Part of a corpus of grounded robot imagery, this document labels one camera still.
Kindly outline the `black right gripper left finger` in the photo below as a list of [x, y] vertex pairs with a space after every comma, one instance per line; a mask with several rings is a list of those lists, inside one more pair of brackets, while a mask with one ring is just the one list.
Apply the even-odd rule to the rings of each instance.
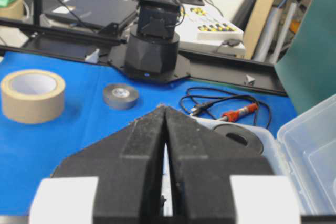
[[29, 223], [140, 223], [158, 214], [165, 111], [65, 158], [40, 182]]

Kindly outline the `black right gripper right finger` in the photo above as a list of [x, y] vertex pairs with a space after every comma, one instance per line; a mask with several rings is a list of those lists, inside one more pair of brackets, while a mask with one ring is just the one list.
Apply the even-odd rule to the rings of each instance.
[[258, 151], [165, 110], [175, 223], [300, 223], [289, 180]]

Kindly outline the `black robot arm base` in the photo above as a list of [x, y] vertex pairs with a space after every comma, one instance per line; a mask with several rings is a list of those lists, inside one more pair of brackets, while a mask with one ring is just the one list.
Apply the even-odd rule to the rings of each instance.
[[137, 0], [138, 22], [130, 27], [126, 44], [115, 46], [107, 64], [128, 78], [169, 83], [190, 77], [190, 61], [179, 54], [175, 31], [185, 18], [179, 0]]

